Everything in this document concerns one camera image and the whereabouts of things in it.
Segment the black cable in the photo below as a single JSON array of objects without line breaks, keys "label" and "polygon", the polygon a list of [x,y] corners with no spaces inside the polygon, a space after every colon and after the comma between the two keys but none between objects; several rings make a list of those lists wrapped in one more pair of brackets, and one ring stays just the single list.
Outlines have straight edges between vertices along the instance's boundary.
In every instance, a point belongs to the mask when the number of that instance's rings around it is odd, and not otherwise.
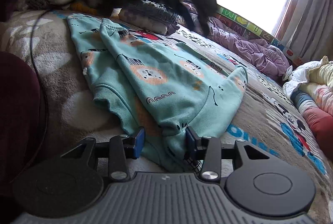
[{"label": "black cable", "polygon": [[37,70],[37,67],[35,65],[35,61],[34,61],[34,56],[32,54],[32,39],[33,39],[33,35],[34,35],[34,31],[35,31],[35,28],[39,22],[39,20],[48,12],[50,12],[51,10],[53,10],[52,8],[51,9],[48,9],[46,10],[45,12],[43,12],[36,20],[36,22],[34,23],[33,27],[32,27],[32,31],[31,31],[31,36],[30,36],[30,57],[31,57],[31,62],[32,62],[32,66],[34,67],[34,70],[35,70],[35,73],[36,73],[36,76],[37,76],[37,80],[38,80],[38,83],[39,83],[39,86],[41,88],[41,91],[42,91],[42,94],[43,94],[43,97],[44,97],[44,107],[45,107],[45,115],[44,115],[44,129],[42,130],[42,133],[43,133],[43,137],[42,139],[44,139],[45,135],[46,135],[46,131],[47,131],[47,123],[49,121],[49,102],[48,102],[48,99],[47,99],[47,94],[46,94],[46,90],[45,90],[45,87],[43,85],[43,82],[39,76],[39,73],[38,73],[38,70]]}]

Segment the maroon fabric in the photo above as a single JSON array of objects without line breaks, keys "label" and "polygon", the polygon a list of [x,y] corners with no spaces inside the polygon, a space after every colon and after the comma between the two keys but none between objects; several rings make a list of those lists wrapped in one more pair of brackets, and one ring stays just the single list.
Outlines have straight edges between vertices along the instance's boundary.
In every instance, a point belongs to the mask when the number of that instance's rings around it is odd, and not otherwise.
[{"label": "maroon fabric", "polygon": [[17,56],[0,52],[0,186],[10,182],[36,152],[40,87]]},{"label": "maroon fabric", "polygon": [[320,149],[333,161],[333,116],[316,107],[306,109],[303,115]]}]

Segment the mint green baby clothing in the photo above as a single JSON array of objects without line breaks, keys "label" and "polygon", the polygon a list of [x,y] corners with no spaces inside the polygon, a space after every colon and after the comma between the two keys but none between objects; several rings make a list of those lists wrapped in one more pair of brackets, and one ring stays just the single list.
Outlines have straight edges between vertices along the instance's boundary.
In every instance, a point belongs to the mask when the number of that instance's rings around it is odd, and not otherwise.
[{"label": "mint green baby clothing", "polygon": [[186,126],[220,137],[241,104],[246,69],[227,76],[181,41],[146,42],[109,19],[72,14],[68,24],[94,102],[116,114],[128,134],[148,123],[144,156],[168,171],[191,170]]}]

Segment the round black pad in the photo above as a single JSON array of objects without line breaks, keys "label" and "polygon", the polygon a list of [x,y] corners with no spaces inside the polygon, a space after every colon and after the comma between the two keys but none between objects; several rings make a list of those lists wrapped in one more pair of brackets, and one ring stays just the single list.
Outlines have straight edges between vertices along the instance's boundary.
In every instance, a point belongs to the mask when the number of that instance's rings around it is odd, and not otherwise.
[{"label": "round black pad", "polygon": [[13,184],[17,202],[30,214],[59,218],[83,211],[102,194],[103,179],[77,159],[56,158],[22,173]]},{"label": "round black pad", "polygon": [[316,191],[305,172],[280,160],[249,161],[228,177],[225,189],[244,209],[271,217],[307,212]]}]

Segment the screw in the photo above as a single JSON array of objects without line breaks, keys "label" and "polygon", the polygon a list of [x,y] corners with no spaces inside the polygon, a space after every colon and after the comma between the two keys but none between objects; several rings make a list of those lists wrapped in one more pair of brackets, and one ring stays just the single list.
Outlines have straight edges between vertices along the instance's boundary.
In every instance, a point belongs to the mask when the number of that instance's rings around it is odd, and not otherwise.
[{"label": "screw", "polygon": [[205,171],[201,173],[201,177],[205,180],[215,180],[218,176],[215,171]]},{"label": "screw", "polygon": [[127,177],[127,174],[123,171],[114,171],[111,173],[111,177],[115,180],[123,180]]}]

